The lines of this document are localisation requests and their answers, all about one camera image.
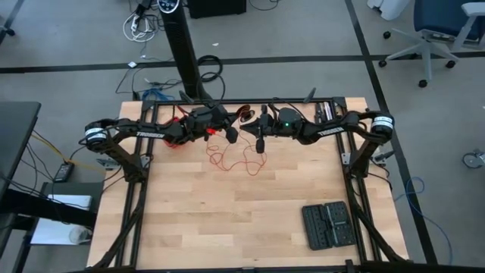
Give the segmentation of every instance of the blue cable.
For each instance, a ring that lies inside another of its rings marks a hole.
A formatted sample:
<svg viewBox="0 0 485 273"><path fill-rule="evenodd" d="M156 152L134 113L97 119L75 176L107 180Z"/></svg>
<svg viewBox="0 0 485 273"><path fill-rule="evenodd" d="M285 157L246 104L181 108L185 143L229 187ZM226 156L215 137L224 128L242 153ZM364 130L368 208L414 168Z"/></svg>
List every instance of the blue cable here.
<svg viewBox="0 0 485 273"><path fill-rule="evenodd" d="M150 88L148 90L145 90L145 92L143 92L143 95L142 95L142 100L147 100L147 98L150 95L155 96L156 100L162 101L162 102L167 102L167 101L170 101L170 100L175 100L175 97L174 96L170 96L170 95L163 94L162 88L160 88L160 87L159 88L152 87L152 88Z"/></svg>
<svg viewBox="0 0 485 273"><path fill-rule="evenodd" d="M414 192L409 191L409 185L412 183L413 180L417 180L417 181L421 182L421 185L422 185L422 189L421 190L414 191ZM448 264L451 265L453 263L453 248L452 248L452 243L450 242L450 240L448 238L448 235L443 230L443 228L441 226L439 226L435 221L431 220L426 215L424 215L422 212L420 212L418 209L416 209L415 204L413 204L411 202L411 200L409 199L409 195L411 195L411 194L419 194L419 193L423 193L423 192L424 192L424 181L420 177L411 177L411 179L409 179L408 182L406 183L405 193L404 194L401 194L400 196L398 196L397 198L395 198L394 199L394 202L398 201L403 196L406 196L407 199L408 199L409 205L411 206L411 208L415 212L417 212L419 215L421 215L421 217L423 217L424 219L428 220L431 224L434 224L441 231L441 233L443 234L443 236L446 239L446 242L448 243L448 249L449 249L449 260L448 260Z"/></svg>

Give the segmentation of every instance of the black box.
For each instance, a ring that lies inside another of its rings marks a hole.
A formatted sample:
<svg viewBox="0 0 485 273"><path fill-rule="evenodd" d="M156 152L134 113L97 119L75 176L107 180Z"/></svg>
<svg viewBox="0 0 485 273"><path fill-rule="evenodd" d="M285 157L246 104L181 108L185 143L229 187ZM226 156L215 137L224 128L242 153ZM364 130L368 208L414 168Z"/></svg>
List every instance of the black box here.
<svg viewBox="0 0 485 273"><path fill-rule="evenodd" d="M191 18L203 18L246 12L246 0L187 0Z"/></svg>

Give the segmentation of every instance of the white cable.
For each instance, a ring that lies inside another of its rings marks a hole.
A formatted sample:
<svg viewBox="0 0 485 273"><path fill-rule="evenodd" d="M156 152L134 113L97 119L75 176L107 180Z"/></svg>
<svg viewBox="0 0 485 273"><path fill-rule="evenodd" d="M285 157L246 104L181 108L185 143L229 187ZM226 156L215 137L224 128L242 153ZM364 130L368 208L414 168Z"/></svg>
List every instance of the white cable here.
<svg viewBox="0 0 485 273"><path fill-rule="evenodd" d="M153 39L153 37L155 37L155 30L152 30L152 28L150 27L150 24L149 24L149 20L147 18L145 18L145 32L140 32L140 33L137 33L137 31L133 31L131 30L131 38L128 36L127 34L127 24L128 22L130 22L130 19L134 19L135 20L135 13L133 12L123 23L123 34L124 36L129 40L129 41L132 41L132 42L148 42L149 40Z"/></svg>

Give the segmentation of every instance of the small black device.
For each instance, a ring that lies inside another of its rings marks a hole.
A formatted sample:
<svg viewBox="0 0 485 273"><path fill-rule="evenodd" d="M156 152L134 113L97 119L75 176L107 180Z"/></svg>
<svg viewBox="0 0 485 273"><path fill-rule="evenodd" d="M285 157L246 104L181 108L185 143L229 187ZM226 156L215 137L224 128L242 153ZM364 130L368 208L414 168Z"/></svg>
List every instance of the small black device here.
<svg viewBox="0 0 485 273"><path fill-rule="evenodd" d="M194 19L246 12L246 0L188 0L187 4Z"/></svg>
<svg viewBox="0 0 485 273"><path fill-rule="evenodd" d="M55 174L54 179L52 179L52 182L54 183L63 183L67 182L67 180L70 177L70 174L72 174L74 169L74 164L67 162L61 164L61 167L59 167L58 172Z"/></svg>
<svg viewBox="0 0 485 273"><path fill-rule="evenodd" d="M355 235L344 202L304 206L302 214L311 250L355 244Z"/></svg>

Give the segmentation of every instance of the red wire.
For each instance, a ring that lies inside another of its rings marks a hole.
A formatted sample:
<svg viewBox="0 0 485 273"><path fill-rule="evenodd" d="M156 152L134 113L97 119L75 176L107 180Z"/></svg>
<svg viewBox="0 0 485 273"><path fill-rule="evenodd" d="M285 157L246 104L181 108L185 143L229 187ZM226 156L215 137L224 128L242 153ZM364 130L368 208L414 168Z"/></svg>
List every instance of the red wire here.
<svg viewBox="0 0 485 273"><path fill-rule="evenodd" d="M266 154L266 152L261 154L262 163L254 162L254 161L248 161L248 157L246 155L246 150L251 149L252 152L256 152L256 150L253 149L253 148L255 148L255 146L252 145L249 142L249 140L247 140L244 136L241 136L241 130L239 130L238 134L239 134L240 138L244 139L249 144L242 151L242 155L244 156L244 161L238 161L236 163L233 163L229 168L226 168L226 166L224 166L224 156L226 155L227 148L229 148L229 146L231 144L227 144L226 148L224 148L223 152L216 152L216 151L219 150L220 147L217 146L217 145L209 146L209 142L207 142L207 148L205 150L205 153L209 156L210 163L212 163L213 165L216 165L222 171L230 171L234 166L243 163L243 164L246 164L246 172L251 176L256 176L256 175L258 175L259 171L264 167L264 164L266 164L266 161L268 160L268 155ZM251 173L251 171L249 171L249 164L256 164L257 166L259 166L258 170L255 173Z"/></svg>

